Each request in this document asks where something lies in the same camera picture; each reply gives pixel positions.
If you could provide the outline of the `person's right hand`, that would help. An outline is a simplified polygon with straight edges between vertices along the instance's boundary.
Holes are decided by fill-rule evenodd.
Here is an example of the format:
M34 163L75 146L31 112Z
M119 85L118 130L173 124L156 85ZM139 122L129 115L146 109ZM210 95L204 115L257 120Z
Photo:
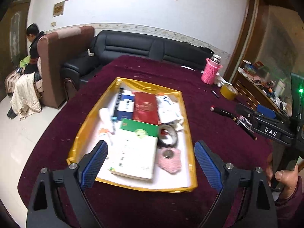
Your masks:
M271 186L271 180L276 179L279 183L283 184L283 190L279 194L273 192L274 201L279 199L289 199L294 194L297 182L298 182L298 164L295 165L293 170L277 171L275 174L272 170L273 154L271 153L267 158L268 166L266 167L265 174L268 180L269 186Z

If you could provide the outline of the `maroon sleeved right forearm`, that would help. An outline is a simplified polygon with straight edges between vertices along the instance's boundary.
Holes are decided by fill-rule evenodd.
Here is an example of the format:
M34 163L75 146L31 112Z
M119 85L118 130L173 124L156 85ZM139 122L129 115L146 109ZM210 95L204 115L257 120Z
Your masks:
M294 194L289 199L275 202L278 227L297 227L303 225L302 184L298 183Z

